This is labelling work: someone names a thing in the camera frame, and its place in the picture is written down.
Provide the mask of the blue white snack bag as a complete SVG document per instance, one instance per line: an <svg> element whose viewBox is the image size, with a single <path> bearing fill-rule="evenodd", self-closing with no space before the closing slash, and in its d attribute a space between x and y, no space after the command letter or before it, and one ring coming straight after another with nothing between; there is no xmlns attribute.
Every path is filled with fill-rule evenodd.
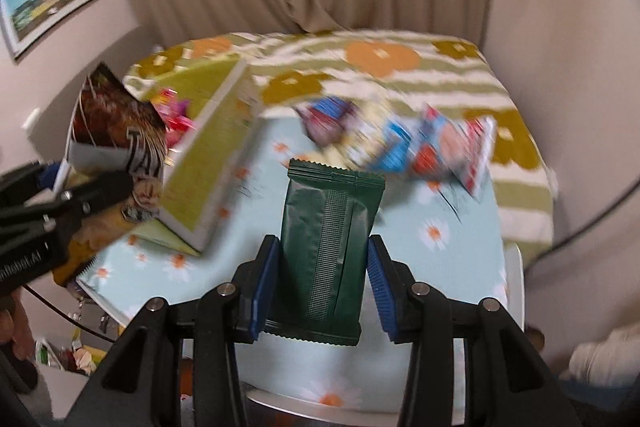
<svg viewBox="0 0 640 427"><path fill-rule="evenodd" d="M386 101L357 102L337 148L348 168L405 174L418 121L396 114Z"/></svg>

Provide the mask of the floral striped blanket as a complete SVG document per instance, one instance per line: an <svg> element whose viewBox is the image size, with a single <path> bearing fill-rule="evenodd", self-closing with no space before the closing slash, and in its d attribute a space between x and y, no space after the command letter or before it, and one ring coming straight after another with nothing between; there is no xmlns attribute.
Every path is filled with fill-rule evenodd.
<svg viewBox="0 0 640 427"><path fill-rule="evenodd" d="M530 265L553 241L547 166L520 112L477 46L460 38L413 31L358 30L322 34L235 32L191 40L134 63L124 83L141 94L180 72L242 56L270 112L288 114L307 98L386 98L401 116L432 106L450 118L489 115L498 124L489 165L501 237Z"/></svg>

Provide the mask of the brown tiger print snack bag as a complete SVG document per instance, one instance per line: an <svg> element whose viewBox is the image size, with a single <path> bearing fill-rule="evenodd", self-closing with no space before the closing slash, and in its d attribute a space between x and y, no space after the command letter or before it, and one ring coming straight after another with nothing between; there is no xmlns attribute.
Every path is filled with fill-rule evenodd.
<svg viewBox="0 0 640 427"><path fill-rule="evenodd" d="M125 171L163 176L166 127L150 103L138 101L103 62L86 77L68 128L65 159L93 176Z"/></svg>

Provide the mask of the shrimp flakes snack bag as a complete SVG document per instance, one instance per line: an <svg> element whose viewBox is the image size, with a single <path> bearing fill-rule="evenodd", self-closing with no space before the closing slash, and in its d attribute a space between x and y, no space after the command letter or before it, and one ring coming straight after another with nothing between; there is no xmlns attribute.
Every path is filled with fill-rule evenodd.
<svg viewBox="0 0 640 427"><path fill-rule="evenodd" d="M427 105L409 148L409 173L430 181L454 178L479 198L496 135L492 116L451 119Z"/></svg>

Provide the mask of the green storage box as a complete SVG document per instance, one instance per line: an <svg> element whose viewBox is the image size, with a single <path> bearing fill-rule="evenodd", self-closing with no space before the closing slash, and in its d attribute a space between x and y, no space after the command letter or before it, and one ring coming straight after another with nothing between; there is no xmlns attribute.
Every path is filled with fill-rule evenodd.
<svg viewBox="0 0 640 427"><path fill-rule="evenodd" d="M150 102L162 88L191 101L195 128L165 158L160 213L134 229L139 239L178 251L201 254L222 220L222 206L235 169L255 136L262 97L244 58L180 67L155 79L130 78L127 89Z"/></svg>

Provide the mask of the pink snack packet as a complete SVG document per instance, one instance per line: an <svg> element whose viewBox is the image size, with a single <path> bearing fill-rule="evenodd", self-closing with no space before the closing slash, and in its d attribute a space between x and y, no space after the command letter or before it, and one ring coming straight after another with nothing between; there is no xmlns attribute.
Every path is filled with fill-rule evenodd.
<svg viewBox="0 0 640 427"><path fill-rule="evenodd" d="M174 89L160 89L152 96L151 103L165 124L168 148L173 148L195 128L193 119L188 115L191 101L188 98L180 98Z"/></svg>

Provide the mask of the dark green snack packet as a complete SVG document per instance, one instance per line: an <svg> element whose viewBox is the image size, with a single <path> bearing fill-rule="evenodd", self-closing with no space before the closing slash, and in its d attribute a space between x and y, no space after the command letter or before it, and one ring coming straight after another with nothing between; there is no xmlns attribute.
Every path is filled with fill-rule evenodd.
<svg viewBox="0 0 640 427"><path fill-rule="evenodd" d="M385 179L288 163L276 291L266 331L335 346L359 343L367 248Z"/></svg>

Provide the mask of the yellow orange snack bag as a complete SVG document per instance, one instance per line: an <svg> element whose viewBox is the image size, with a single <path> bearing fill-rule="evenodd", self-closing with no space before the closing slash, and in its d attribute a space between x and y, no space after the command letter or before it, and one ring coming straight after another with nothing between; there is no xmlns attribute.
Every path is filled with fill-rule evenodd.
<svg viewBox="0 0 640 427"><path fill-rule="evenodd" d="M58 286L66 286L84 271L100 251L135 227L157 216L163 183L158 178L134 177L134 187L126 199L82 221L68 245L68 259L52 271Z"/></svg>

